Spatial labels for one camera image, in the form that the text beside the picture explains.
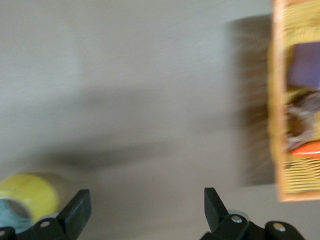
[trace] silver bolt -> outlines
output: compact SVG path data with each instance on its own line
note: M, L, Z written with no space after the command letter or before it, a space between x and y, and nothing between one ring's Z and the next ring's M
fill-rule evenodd
M45 227L48 227L49 225L50 225L49 221L44 221L40 224L40 228L45 228Z
M285 226L283 226L281 223L278 223L278 222L275 222L273 224L273 227L274 227L274 229L276 229L276 230L278 230L280 232L285 232L286 231Z
M241 217L239 217L239 216L237 216L237 215L232 216L232 217L231 217L231 220L232 220L234 223L236 223L236 224L242 223Z

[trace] red-orange object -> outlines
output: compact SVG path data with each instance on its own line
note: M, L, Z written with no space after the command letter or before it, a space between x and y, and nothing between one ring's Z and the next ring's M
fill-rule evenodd
M312 141L291 151L291 155L301 158L320 159L320 141Z

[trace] purple object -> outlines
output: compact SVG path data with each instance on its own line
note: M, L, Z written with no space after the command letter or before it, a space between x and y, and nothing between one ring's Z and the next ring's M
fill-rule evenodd
M296 44L288 83L320 90L320 42Z

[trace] purple box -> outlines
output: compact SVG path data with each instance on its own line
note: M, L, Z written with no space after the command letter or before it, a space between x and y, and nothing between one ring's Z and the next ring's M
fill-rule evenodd
M288 84L320 90L320 42L296 44Z

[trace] wicker basket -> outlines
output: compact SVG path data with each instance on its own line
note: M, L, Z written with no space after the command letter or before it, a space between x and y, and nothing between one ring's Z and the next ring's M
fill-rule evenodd
M269 134L278 198L282 202L320 200L320 159L291 156L286 148L286 105L307 88L286 84L292 46L320 42L320 0L274 0L269 49ZM320 114L315 137L320 140Z

